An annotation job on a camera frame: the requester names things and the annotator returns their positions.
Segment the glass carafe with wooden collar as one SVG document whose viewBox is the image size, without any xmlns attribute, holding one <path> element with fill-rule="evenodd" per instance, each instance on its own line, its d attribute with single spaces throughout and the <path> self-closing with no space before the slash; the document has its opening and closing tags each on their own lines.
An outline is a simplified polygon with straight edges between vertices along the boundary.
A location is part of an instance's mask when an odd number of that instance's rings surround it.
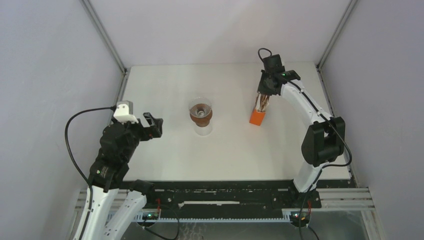
<svg viewBox="0 0 424 240">
<path fill-rule="evenodd" d="M 194 122 L 194 131 L 199 136 L 207 136 L 212 132 L 212 116 L 213 112 L 210 112 L 208 115 L 203 117 L 197 117 L 195 115 L 190 114 L 190 119 Z"/>
</svg>

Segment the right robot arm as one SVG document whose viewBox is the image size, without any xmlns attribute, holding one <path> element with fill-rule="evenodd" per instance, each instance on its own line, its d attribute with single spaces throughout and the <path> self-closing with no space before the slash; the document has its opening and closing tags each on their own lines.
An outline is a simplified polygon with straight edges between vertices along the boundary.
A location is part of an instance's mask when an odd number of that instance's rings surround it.
<svg viewBox="0 0 424 240">
<path fill-rule="evenodd" d="M 260 97 L 281 96 L 299 114 L 307 127 L 301 144 L 304 162 L 288 188 L 286 204 L 302 208 L 316 189 L 323 169 L 334 166 L 344 153 L 346 123 L 332 117 L 309 95 L 300 75 L 286 70 L 278 54 L 260 58 L 263 63 L 257 92 Z"/>
</svg>

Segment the white paper coffee filter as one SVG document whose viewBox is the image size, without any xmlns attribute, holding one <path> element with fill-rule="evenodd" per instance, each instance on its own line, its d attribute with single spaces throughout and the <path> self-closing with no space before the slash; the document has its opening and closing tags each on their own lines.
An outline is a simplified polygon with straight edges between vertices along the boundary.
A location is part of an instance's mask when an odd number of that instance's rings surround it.
<svg viewBox="0 0 424 240">
<path fill-rule="evenodd" d="M 254 109 L 259 113 L 265 113 L 269 105 L 270 96 L 262 93 L 257 93 Z"/>
</svg>

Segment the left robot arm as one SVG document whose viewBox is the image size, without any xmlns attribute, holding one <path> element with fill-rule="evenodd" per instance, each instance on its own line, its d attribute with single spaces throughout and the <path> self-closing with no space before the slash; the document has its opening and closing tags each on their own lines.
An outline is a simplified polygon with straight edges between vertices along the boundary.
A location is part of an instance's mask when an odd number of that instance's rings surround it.
<svg viewBox="0 0 424 240">
<path fill-rule="evenodd" d="M 143 117 L 148 126 L 132 116 L 104 128 L 98 155 L 89 169 L 87 196 L 75 240 L 119 240 L 142 207 L 149 209 L 155 205 L 154 184 L 138 179 L 131 183 L 123 204 L 108 220 L 139 143 L 162 136 L 163 119 L 154 118 L 149 112 Z"/>
</svg>

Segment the clear glass ribbed dripper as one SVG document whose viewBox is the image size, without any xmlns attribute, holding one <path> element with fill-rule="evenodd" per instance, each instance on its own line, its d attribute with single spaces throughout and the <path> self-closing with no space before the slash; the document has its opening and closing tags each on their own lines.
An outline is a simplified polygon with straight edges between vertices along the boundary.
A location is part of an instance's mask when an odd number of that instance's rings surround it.
<svg viewBox="0 0 424 240">
<path fill-rule="evenodd" d="M 212 103 L 205 97 L 196 97 L 189 103 L 188 110 L 189 114 L 201 118 L 212 112 Z"/>
</svg>

